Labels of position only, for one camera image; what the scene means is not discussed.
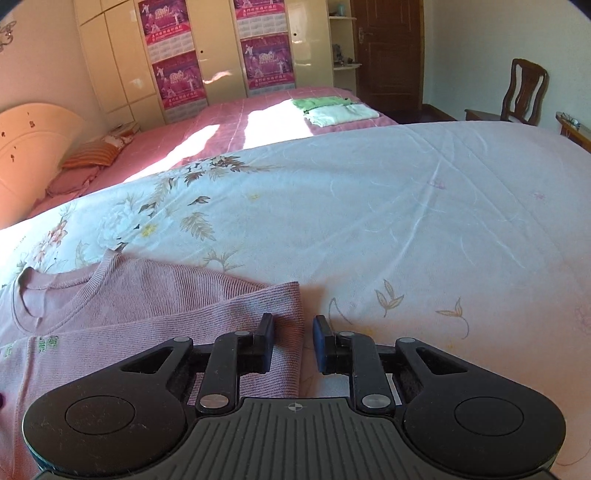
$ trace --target cream headboard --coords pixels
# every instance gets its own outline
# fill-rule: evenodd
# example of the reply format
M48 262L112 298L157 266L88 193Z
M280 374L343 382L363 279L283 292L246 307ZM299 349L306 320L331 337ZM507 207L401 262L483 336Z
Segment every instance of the cream headboard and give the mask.
M22 220L44 196L83 127L81 117L47 103L0 113L0 229Z

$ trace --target door handle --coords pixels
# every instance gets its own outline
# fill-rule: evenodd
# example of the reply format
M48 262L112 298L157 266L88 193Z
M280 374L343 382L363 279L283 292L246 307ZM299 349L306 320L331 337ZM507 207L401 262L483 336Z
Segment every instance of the door handle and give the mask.
M371 32L366 32L363 27L359 27L358 30L358 36L359 36L359 45L363 45L363 42L365 41L365 36L366 35L373 35L373 33Z

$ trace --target wooden door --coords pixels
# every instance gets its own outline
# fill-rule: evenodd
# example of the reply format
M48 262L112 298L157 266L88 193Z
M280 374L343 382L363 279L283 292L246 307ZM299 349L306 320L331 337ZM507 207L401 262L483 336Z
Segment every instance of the wooden door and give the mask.
M382 112L417 110L422 75L420 0L351 0L358 96Z

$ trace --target chair backrest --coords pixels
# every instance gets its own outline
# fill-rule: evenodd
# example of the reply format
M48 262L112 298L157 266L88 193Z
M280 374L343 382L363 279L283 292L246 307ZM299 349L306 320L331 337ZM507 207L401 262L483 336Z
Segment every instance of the chair backrest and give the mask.
M511 102L517 88L517 65L521 67L521 87L515 99L515 110L511 111ZM525 114L530 109L531 99L534 96L536 87L540 83L540 78L542 78L542 84L535 96L531 116L529 119L526 119ZM542 100L547 89L548 72L544 68L529 60L514 59L511 66L511 84L503 99L501 119L508 121L509 117L512 116L523 124L537 125L540 122Z

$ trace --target floral bedsheet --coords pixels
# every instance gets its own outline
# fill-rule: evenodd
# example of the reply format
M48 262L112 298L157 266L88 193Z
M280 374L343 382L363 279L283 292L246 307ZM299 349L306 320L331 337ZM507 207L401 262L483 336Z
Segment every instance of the floral bedsheet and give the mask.
M308 319L413 336L529 385L567 419L554 466L591 471L591 155L504 122L339 132L200 160L0 232L0 285L107 248L301 283ZM302 395L342 395L316 371Z

